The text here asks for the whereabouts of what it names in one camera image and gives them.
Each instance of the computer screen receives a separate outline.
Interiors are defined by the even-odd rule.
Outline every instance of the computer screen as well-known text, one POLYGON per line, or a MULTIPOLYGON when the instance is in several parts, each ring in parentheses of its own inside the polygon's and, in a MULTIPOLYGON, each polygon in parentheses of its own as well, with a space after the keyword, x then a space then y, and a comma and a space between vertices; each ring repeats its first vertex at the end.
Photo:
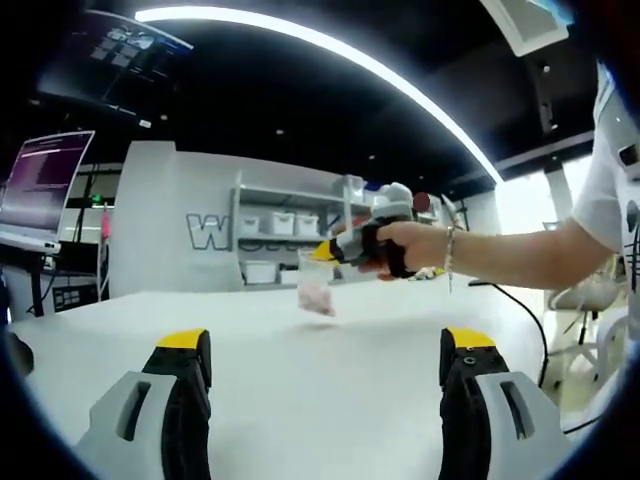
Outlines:
POLYGON ((22 144, 0 204, 0 229, 57 241, 71 184, 94 132, 34 138, 22 144))
POLYGON ((43 71, 37 90, 150 127, 166 114, 179 64, 192 49, 148 25, 88 10, 43 71))

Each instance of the yellow object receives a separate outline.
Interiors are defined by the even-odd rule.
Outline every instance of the yellow object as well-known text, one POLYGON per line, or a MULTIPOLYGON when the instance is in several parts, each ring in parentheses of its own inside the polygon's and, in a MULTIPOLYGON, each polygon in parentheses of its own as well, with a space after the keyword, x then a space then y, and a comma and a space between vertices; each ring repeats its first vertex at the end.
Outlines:
POLYGON ((456 348, 468 347, 495 347, 496 344, 484 333, 476 332, 470 328, 447 327, 453 335, 456 348))
POLYGON ((156 343, 156 347, 197 349, 200 335, 205 331, 204 328, 196 328, 194 330, 172 333, 156 343))
POLYGON ((331 240, 325 240, 318 245, 318 248, 316 248, 311 255, 311 260, 317 260, 319 262, 334 261, 333 255, 331 254, 331 240))

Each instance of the white storage bin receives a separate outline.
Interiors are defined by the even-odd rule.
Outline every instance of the white storage bin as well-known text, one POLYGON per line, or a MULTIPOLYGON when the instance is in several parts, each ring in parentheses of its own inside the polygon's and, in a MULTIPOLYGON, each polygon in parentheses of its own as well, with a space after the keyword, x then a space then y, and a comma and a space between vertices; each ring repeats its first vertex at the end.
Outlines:
POLYGON ((295 218, 294 213, 271 212, 264 219, 265 233, 293 236, 295 218))
POLYGON ((240 220, 241 235, 257 235, 260 233, 260 217, 245 215, 240 220))
POLYGON ((276 283, 278 266, 274 262, 258 260, 244 262, 244 276, 247 285, 276 283))
POLYGON ((280 272, 280 283, 282 285, 297 285, 300 272, 298 270, 282 270, 280 272))
POLYGON ((317 215, 296 215, 295 233, 299 237, 318 237, 317 215))
POLYGON ((364 179, 355 175, 344 175, 333 183, 333 194, 343 197, 347 194, 347 200, 351 202, 364 202, 364 179))

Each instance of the bracelet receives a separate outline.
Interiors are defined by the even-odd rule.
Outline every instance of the bracelet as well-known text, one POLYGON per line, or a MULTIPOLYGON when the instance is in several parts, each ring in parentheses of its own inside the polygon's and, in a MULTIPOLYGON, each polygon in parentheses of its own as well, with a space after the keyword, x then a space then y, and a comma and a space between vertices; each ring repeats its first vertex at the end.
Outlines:
POLYGON ((456 229, 447 227, 447 250, 444 257, 444 271, 449 276, 449 293, 453 290, 453 242, 455 240, 456 229))

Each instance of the window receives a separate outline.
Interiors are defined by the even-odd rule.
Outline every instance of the window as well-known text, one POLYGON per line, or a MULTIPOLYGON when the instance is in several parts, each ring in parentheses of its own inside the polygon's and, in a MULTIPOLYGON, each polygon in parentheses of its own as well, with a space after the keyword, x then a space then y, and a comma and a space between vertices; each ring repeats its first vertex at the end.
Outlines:
POLYGON ((581 158, 576 158, 566 162, 562 168, 564 174, 567 177, 567 183, 569 184, 569 190, 571 191, 571 199, 573 204, 577 203, 584 182, 587 180, 587 173, 591 167, 591 155, 581 158))
POLYGON ((543 222, 557 221, 549 182, 536 172, 498 185, 495 191, 503 234, 535 232, 543 222))

